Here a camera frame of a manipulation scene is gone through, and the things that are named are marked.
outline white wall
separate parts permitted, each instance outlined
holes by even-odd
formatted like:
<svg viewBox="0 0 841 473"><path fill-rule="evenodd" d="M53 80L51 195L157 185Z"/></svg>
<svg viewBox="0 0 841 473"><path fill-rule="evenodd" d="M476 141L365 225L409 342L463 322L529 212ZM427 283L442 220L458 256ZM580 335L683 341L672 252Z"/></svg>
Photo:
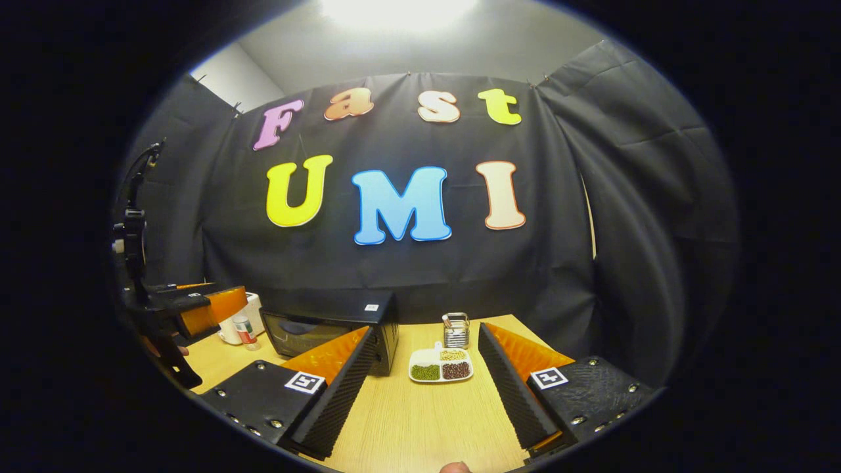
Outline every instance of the white wall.
<svg viewBox="0 0 841 473"><path fill-rule="evenodd" d="M239 43L233 43L220 50L196 67L190 75L196 80L204 76L202 85L231 106L241 102L237 107L241 112L247 112L284 96L278 85Z"/></svg>

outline white container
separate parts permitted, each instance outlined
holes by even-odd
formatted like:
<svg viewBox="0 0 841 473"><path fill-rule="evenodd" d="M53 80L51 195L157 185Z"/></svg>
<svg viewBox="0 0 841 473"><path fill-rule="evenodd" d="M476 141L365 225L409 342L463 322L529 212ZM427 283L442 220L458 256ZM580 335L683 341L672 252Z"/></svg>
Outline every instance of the white container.
<svg viewBox="0 0 841 473"><path fill-rule="evenodd" d="M219 338L225 340L231 345L242 344L240 334L236 332L236 327L234 327L233 319L235 316L242 314L248 317L248 321L251 323L251 329L254 331L255 337L266 331L266 328L262 325L262 319L260 318L260 307L262 306L260 304L260 296L252 294L251 292L246 292L246 297L248 304L243 307L241 311L224 319L219 324Z"/></svg>
<svg viewBox="0 0 841 473"><path fill-rule="evenodd" d="M442 351L452 351L452 352L459 352L464 353L464 359L454 359L454 360L442 360L441 359L441 352ZM468 364L468 375L462 378L455 378L452 380L445 380L444 379L444 365L446 364L459 364L459 363L467 363ZM412 376L412 366L438 366L438 374L439 378L437 380L418 380L414 376ZM473 361L470 360L470 353L466 350L462 350L460 348L444 348L442 349L441 342L435 342L434 348L426 348L422 350L415 350L412 353L412 356L409 357L409 379L416 381L418 383L449 383L453 381L461 381L466 380L473 376Z"/></svg>

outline blue letter m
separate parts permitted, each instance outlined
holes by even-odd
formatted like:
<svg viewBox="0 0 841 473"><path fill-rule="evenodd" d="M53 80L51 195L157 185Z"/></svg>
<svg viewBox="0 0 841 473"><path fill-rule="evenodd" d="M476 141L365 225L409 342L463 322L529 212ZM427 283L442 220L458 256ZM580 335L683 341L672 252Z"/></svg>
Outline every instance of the blue letter m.
<svg viewBox="0 0 841 473"><path fill-rule="evenodd" d="M382 171L362 171L351 178L359 188L359 232L353 241L359 245L385 242L377 215L383 217L391 236L403 239L409 219L415 214L412 238L419 242L446 240L452 230L444 222L441 187L447 171L442 167L419 167L412 174L403 195L397 194L388 176Z"/></svg>

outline white label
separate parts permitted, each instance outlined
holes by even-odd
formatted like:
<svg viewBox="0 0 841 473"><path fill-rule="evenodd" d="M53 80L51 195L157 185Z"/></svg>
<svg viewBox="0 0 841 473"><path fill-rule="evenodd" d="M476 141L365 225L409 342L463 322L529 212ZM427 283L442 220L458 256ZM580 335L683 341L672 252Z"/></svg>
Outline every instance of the white label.
<svg viewBox="0 0 841 473"><path fill-rule="evenodd" d="M309 373L298 372L295 376L286 383L286 387L289 389L294 389L296 391L305 392L307 394L313 394L318 390L318 387L321 383L324 382L324 378L317 375L311 375Z"/></svg>
<svg viewBox="0 0 841 473"><path fill-rule="evenodd" d="M532 373L532 379L535 380L537 386L540 387L541 391L569 382L569 380L564 375L562 375L557 368L549 368L542 369L540 371L535 371L534 373Z"/></svg>

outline ceiling light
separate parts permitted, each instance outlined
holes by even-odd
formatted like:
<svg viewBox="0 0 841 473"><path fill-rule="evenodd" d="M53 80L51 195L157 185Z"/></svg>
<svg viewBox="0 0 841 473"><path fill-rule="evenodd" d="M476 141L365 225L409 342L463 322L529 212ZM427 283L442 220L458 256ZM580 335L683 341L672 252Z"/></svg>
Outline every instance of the ceiling light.
<svg viewBox="0 0 841 473"><path fill-rule="evenodd" d="M478 0L321 0L325 16L359 29L434 29L458 19Z"/></svg>

